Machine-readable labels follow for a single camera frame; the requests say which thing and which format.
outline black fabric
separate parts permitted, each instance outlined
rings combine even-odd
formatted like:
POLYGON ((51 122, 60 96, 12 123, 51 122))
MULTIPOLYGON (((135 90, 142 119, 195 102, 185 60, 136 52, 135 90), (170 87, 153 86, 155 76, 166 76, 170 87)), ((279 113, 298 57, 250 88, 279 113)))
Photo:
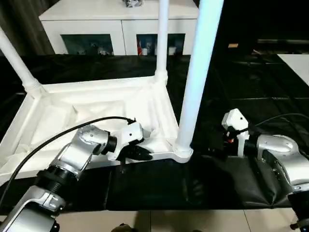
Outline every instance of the black fabric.
MULTIPOLYGON (((43 84, 153 75, 155 57, 100 57, 55 55, 25 58, 43 84)), ((180 118, 189 57, 168 57, 167 89, 177 120, 180 118)), ((0 109, 0 136, 10 125, 24 91, 9 63, 0 58, 2 73, 10 78, 0 109)), ((253 157, 235 154, 219 159, 212 147, 221 145, 221 120, 239 108, 252 123, 281 113, 309 115, 309 87, 277 56, 213 58, 206 81, 194 154, 186 164, 159 160, 124 167, 88 170, 79 182, 67 211, 141 209, 251 209, 287 207, 287 190, 272 169, 253 157)), ((287 135, 303 150, 309 146, 309 122, 291 116, 264 124, 261 132, 287 135)), ((3 213, 8 212, 33 184, 34 178, 14 181, 3 213)))

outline white tray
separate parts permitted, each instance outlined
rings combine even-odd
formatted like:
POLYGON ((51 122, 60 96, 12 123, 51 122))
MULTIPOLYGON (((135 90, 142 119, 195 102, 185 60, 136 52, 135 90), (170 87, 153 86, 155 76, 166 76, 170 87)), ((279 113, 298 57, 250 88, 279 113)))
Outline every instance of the white tray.
MULTIPOLYGON (((65 129, 105 116, 135 118, 146 131, 147 138, 141 146, 149 149, 156 160, 177 160, 172 144, 178 124, 165 83, 154 80, 149 76, 43 85, 47 94, 41 99, 27 95, 0 144, 0 186, 33 148, 65 129)), ((113 119, 94 125, 113 132, 125 126, 126 121, 113 119)), ((39 151, 17 178, 35 176, 47 168, 74 134, 75 131, 68 133, 39 151)), ((110 165, 119 162, 108 161, 103 155, 94 156, 88 168, 110 165)))

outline white table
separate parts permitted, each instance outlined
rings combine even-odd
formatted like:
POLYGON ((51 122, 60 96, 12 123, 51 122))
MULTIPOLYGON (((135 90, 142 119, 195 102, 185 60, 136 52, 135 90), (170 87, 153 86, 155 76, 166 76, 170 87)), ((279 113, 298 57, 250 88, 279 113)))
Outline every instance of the white table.
POLYGON ((309 86, 309 55, 278 55, 309 86))

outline white pole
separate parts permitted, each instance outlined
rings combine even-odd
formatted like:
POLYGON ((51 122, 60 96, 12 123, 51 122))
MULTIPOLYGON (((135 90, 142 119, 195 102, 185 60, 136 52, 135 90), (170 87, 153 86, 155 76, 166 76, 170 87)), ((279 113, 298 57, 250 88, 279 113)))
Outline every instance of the white pole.
POLYGON ((166 59, 168 49, 169 0, 159 1, 159 30, 155 77, 167 82, 166 59))
POLYGON ((201 0, 174 152, 189 157, 224 0, 201 0))
POLYGON ((43 87, 38 80, 32 76, 1 27, 0 49, 21 79, 26 92, 34 98, 40 97, 43 93, 43 87))

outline glass cabinet door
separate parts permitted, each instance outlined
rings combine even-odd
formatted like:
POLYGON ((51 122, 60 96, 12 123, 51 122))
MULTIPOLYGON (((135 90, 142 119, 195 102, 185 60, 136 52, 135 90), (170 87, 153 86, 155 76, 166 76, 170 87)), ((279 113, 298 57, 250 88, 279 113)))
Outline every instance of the glass cabinet door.
MULTIPOLYGON (((138 34, 137 52, 139 56, 156 56, 157 54, 157 34, 138 34)), ((168 34, 167 54, 169 56, 182 55, 185 34, 168 34)))
POLYGON ((71 55, 113 55, 112 40, 105 35, 61 35, 71 55))

